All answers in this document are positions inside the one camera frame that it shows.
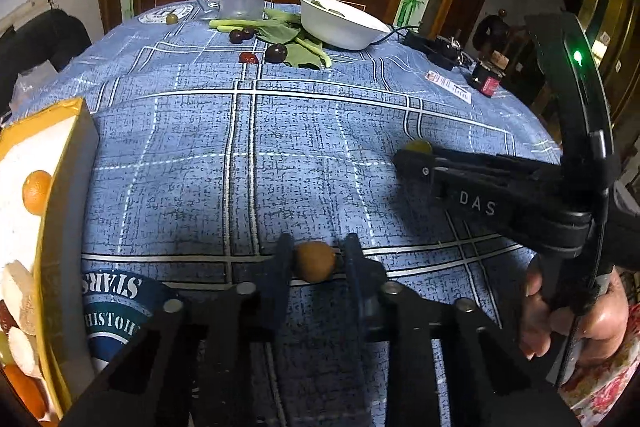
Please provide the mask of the person's right hand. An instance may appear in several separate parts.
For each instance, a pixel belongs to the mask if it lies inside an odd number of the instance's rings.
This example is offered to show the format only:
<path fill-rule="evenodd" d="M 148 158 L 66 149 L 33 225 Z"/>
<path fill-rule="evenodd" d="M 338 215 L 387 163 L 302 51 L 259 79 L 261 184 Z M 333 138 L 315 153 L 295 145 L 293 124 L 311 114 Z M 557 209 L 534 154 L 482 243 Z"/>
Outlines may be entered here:
<path fill-rule="evenodd" d="M 551 347 L 551 334 L 567 336 L 574 320 L 568 308 L 553 312 L 541 296 L 544 279 L 535 257 L 527 267 L 525 298 L 520 326 L 520 347 L 529 360 L 545 355 Z M 622 344 L 629 314 L 628 301 L 620 274 L 612 270 L 608 290 L 600 296 L 591 310 L 584 315 L 575 332 L 576 339 L 585 339 L 578 364 L 593 366 L 603 363 Z"/>

